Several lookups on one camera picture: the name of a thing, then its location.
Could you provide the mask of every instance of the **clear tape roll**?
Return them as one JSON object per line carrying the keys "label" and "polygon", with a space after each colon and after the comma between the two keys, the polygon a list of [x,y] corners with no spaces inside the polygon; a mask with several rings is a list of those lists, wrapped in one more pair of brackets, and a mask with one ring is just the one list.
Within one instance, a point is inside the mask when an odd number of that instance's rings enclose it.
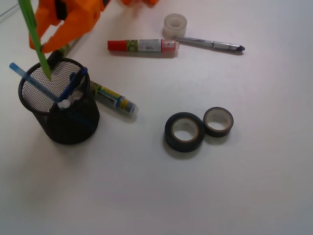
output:
{"label": "clear tape roll", "polygon": [[164,19],[164,34],[170,38],[183,37],[186,33],[187,19],[181,14],[170,14]]}

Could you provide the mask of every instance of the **yellow label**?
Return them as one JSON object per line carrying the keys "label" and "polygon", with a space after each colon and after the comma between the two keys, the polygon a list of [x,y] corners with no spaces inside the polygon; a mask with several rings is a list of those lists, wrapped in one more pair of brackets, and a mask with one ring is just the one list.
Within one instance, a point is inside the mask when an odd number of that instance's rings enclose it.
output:
{"label": "yellow label", "polygon": [[126,108],[126,105],[128,104],[128,100],[122,100],[121,102],[121,109],[125,109]]}
{"label": "yellow label", "polygon": [[102,90],[105,90],[107,93],[112,94],[112,95],[114,95],[114,96],[116,96],[116,97],[120,97],[120,96],[121,96],[120,94],[115,93],[114,91],[111,91],[111,90],[109,90],[109,89],[106,88],[106,87],[101,87],[101,89],[102,89]]}

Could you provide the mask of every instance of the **black mesh pen holder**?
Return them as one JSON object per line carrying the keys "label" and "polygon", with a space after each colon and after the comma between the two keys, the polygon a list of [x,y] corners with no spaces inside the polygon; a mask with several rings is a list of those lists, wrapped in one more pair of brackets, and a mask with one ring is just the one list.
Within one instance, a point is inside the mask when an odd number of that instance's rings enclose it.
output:
{"label": "black mesh pen holder", "polygon": [[[61,58],[48,62],[56,64],[51,70],[52,81],[44,74],[40,63],[30,68],[27,73],[59,96],[70,82],[70,75],[83,66],[78,62]],[[76,144],[88,139],[97,129],[99,110],[94,97],[89,92],[89,75],[83,79],[80,87],[70,96],[74,103],[67,109],[60,109],[50,98],[24,79],[19,85],[19,97],[22,104],[36,117],[45,133],[62,144]]]}

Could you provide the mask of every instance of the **green stick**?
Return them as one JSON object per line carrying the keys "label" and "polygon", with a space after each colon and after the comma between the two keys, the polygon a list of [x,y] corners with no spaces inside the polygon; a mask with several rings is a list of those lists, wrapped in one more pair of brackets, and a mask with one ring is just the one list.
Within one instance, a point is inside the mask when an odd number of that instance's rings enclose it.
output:
{"label": "green stick", "polygon": [[35,47],[35,50],[38,55],[39,62],[41,64],[41,67],[43,68],[43,71],[47,78],[51,81],[51,71],[50,67],[48,65],[47,59],[45,58],[45,54],[41,52],[41,42],[40,38],[38,36],[37,30],[36,30],[36,18],[34,15],[33,8],[30,4],[30,0],[19,0],[19,4],[29,31],[29,35],[31,39],[33,40],[33,44]]}

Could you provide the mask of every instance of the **white cap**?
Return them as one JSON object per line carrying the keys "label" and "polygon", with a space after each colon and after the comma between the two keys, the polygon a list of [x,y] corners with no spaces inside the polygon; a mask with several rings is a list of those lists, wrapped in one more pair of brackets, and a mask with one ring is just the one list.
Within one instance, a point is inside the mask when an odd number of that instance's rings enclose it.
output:
{"label": "white cap", "polygon": [[187,19],[181,14],[170,14],[164,19],[164,34],[170,38],[183,37],[186,33]]}
{"label": "white cap", "polygon": [[60,109],[67,109],[70,106],[70,101],[67,99],[64,99],[62,102],[58,103],[58,106]]}

